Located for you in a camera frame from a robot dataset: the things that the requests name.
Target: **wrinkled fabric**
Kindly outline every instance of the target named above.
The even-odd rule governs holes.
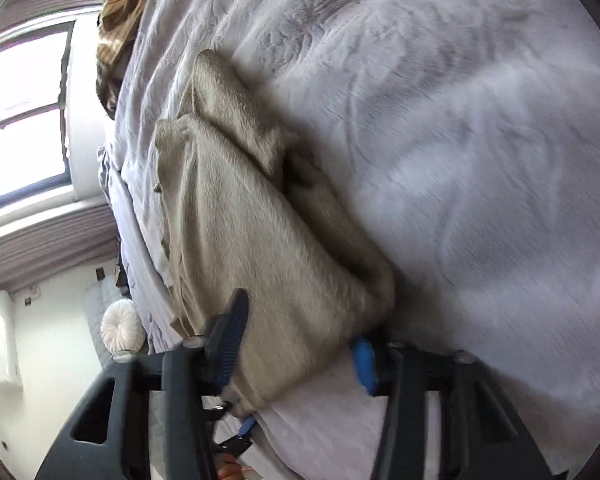
[[[147,332],[149,353],[166,352],[182,339],[170,327],[173,310],[169,292],[155,270],[142,241],[138,222],[134,217],[131,197],[125,183],[120,179],[118,170],[109,168],[107,178],[102,183],[116,216],[123,266],[128,274],[129,288],[136,309]],[[99,334],[100,323],[98,323],[98,337]],[[152,478],[165,479],[163,392],[152,392],[149,406],[149,459],[155,469]],[[239,419],[227,415],[216,425],[216,442],[222,442],[235,435],[240,425]],[[286,469],[270,448],[262,432],[255,432],[253,438],[254,446],[243,455],[247,464],[253,466],[267,480],[296,480],[296,476]]]
[[[600,32],[579,1],[149,0],[109,151],[164,279],[153,131],[208,47],[397,267],[397,335],[478,355],[577,470],[600,442]],[[260,413],[307,480],[369,478],[384,413],[349,379]]]
[[[96,93],[111,119],[146,0],[104,0],[98,20]]]
[[[233,377],[242,414],[322,370],[388,318],[388,262],[298,136],[221,56],[199,54],[177,118],[157,123],[155,144],[173,327],[200,334],[236,288],[249,294]]]

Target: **round white cushion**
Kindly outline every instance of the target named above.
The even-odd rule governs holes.
[[[120,350],[139,352],[146,333],[131,300],[118,300],[109,305],[100,325],[102,341],[112,354]]]

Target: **bed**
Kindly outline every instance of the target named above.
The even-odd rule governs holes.
[[[305,137],[394,264],[394,336],[485,361],[573,476],[600,443],[600,31],[582,4],[148,0],[102,181],[156,350],[179,338],[152,134],[204,48]],[[343,354],[259,412],[252,463],[366,479],[383,417]]]

